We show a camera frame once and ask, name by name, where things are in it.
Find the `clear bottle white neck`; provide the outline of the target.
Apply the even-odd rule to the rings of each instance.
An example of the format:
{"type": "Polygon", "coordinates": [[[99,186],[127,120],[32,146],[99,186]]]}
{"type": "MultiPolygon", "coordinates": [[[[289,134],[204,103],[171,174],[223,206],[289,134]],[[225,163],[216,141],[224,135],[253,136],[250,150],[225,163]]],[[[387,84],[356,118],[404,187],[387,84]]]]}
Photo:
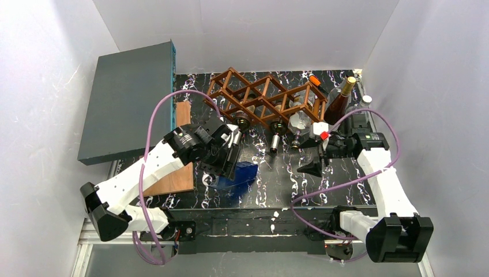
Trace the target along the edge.
{"type": "Polygon", "coordinates": [[[360,102],[358,104],[354,104],[353,106],[348,107],[345,110],[345,113],[348,114],[352,111],[361,109],[361,108],[369,108],[371,102],[373,101],[372,97],[369,95],[363,95],[360,102]]]}

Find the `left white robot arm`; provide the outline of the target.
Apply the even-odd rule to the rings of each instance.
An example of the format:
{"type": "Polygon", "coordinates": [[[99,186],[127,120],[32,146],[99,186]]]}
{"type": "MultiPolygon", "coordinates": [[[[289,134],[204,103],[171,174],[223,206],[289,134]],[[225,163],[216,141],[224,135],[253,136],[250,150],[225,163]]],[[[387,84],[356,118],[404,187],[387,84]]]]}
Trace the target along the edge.
{"type": "Polygon", "coordinates": [[[143,208],[131,202],[164,177],[189,163],[204,171],[234,179],[242,136],[236,125],[212,118],[203,125],[186,124],[169,132],[147,157],[97,185],[80,188],[86,213],[103,242],[127,231],[162,233],[172,221],[162,208],[143,208]]]}

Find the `dark bottle gold cap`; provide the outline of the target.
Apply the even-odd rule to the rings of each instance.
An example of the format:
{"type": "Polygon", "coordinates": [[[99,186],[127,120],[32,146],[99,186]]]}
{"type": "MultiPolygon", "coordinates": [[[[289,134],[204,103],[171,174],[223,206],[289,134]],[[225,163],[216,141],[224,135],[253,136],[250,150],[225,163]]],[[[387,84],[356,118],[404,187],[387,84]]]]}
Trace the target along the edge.
{"type": "Polygon", "coordinates": [[[356,84],[356,78],[349,76],[345,80],[344,86],[339,94],[331,101],[325,111],[324,120],[330,125],[334,125],[345,114],[345,109],[349,101],[350,94],[356,84]]]}

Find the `clear bottle black cap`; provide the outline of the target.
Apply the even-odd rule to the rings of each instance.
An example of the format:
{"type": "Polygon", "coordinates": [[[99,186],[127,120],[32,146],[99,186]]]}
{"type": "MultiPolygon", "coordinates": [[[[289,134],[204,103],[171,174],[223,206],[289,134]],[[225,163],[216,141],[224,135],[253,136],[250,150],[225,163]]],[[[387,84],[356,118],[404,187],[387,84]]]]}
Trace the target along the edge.
{"type": "Polygon", "coordinates": [[[342,91],[342,89],[346,85],[347,79],[348,79],[348,76],[345,76],[339,85],[335,86],[333,89],[330,90],[328,97],[327,97],[326,110],[329,108],[332,101],[334,101],[334,99],[340,94],[340,92],[342,91]]]}

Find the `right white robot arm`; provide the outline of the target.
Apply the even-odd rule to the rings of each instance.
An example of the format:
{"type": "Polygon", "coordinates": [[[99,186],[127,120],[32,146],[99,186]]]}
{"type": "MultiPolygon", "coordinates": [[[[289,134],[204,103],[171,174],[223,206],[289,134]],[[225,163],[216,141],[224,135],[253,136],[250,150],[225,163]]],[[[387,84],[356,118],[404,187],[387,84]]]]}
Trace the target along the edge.
{"type": "Polygon", "coordinates": [[[318,150],[300,173],[321,176],[328,159],[355,158],[373,192],[378,219],[360,209],[337,206],[324,228],[309,225],[308,232],[318,236],[339,238],[337,232],[350,234],[362,241],[375,263],[418,263],[422,260],[434,231],[429,217],[420,216],[411,204],[392,166],[389,144],[382,133],[360,132],[341,137],[322,132],[297,146],[318,150]]]}

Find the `clear square bottle dark cap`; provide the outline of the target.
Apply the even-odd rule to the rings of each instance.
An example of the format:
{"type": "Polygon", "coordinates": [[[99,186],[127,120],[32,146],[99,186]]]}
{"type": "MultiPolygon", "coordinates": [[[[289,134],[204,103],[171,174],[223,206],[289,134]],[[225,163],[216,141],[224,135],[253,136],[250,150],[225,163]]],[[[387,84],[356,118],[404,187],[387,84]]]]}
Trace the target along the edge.
{"type": "MultiPolygon", "coordinates": [[[[294,100],[292,102],[292,107],[298,107],[304,103],[305,100],[305,91],[298,93],[297,96],[294,96],[294,100]]],[[[309,108],[312,108],[312,102],[307,100],[307,104],[309,108]]],[[[288,128],[293,133],[294,139],[291,142],[291,148],[298,149],[300,144],[307,140],[307,136],[309,135],[311,125],[311,118],[303,111],[298,110],[291,114],[289,118],[288,128]]]]}

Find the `blue square glass bottle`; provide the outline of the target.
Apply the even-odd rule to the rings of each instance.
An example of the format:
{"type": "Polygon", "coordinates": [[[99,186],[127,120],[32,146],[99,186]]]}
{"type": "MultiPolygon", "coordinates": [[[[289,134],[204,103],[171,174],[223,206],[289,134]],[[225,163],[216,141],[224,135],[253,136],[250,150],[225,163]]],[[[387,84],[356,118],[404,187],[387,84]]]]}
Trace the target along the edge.
{"type": "Polygon", "coordinates": [[[231,189],[252,184],[258,173],[258,165],[251,162],[238,162],[234,180],[214,174],[204,173],[202,183],[216,190],[231,189]]]}

